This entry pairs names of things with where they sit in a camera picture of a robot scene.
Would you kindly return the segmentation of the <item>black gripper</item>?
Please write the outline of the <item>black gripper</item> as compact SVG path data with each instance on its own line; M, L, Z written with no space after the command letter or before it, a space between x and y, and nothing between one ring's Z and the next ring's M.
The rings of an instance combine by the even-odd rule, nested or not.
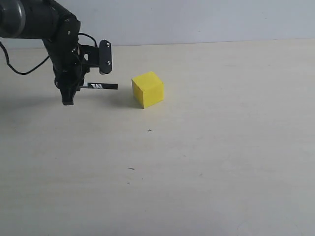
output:
M55 85L60 89L63 105L74 105L74 96L91 68L98 67L98 46L77 43L53 56Z

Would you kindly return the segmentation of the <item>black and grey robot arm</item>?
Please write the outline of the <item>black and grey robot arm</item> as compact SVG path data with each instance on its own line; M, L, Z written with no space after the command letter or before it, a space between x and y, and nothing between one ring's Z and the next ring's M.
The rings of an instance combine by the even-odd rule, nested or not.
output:
M55 0L0 2L0 36L42 40L65 106L74 104L74 96L89 72L80 53L80 27L77 17Z

